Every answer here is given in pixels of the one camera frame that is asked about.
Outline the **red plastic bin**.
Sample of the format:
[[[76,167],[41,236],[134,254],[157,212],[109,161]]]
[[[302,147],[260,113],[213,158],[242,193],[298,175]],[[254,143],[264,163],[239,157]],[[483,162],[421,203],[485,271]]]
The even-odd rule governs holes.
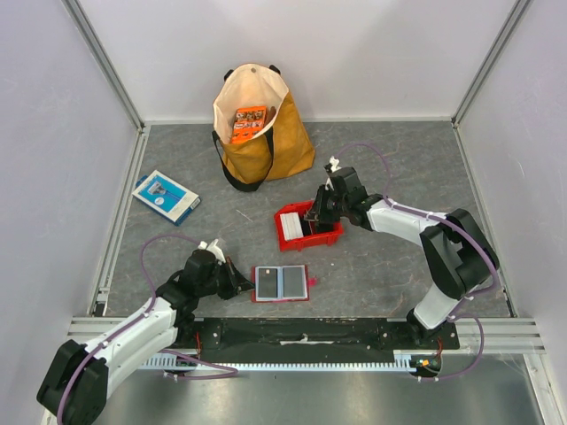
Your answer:
[[[309,200],[288,204],[274,215],[280,251],[302,251],[318,245],[332,246],[344,234],[340,222],[319,226],[305,220],[313,203],[313,200]]]

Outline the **red leather card holder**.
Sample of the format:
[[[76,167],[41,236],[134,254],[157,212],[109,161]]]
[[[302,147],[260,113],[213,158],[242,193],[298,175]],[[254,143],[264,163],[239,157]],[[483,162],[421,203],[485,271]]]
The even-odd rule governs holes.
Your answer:
[[[283,298],[283,268],[293,267],[293,266],[303,266],[305,268],[305,283],[306,283],[306,296],[304,298]],[[278,297],[277,298],[258,298],[256,296],[256,269],[259,267],[253,267],[251,272],[252,277],[252,295],[251,300],[253,303],[286,303],[286,302],[303,302],[310,299],[310,290],[317,284],[317,278],[311,277],[308,272],[307,265],[290,265],[290,266],[262,266],[262,267],[275,267],[278,269]]]

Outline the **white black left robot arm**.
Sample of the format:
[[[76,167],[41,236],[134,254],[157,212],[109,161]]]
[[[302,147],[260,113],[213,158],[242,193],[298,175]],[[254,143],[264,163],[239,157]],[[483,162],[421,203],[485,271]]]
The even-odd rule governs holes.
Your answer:
[[[37,401],[59,424],[91,424],[107,399],[146,360],[171,345],[183,348],[195,336],[194,312],[201,298],[231,299],[252,290],[230,258],[196,249],[136,312],[105,333],[59,346],[37,392]]]

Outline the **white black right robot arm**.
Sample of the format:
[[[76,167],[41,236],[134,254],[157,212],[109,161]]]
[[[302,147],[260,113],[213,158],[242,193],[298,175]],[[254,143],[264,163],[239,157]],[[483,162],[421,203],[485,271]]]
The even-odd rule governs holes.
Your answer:
[[[334,158],[325,166],[328,180],[316,193],[306,220],[330,226],[346,218],[360,228],[396,236],[423,249],[432,286],[407,315],[405,334],[415,348],[433,343],[445,322],[454,318],[463,300],[499,284],[499,260],[483,231],[463,209],[451,213],[426,212],[370,195],[352,167]]]

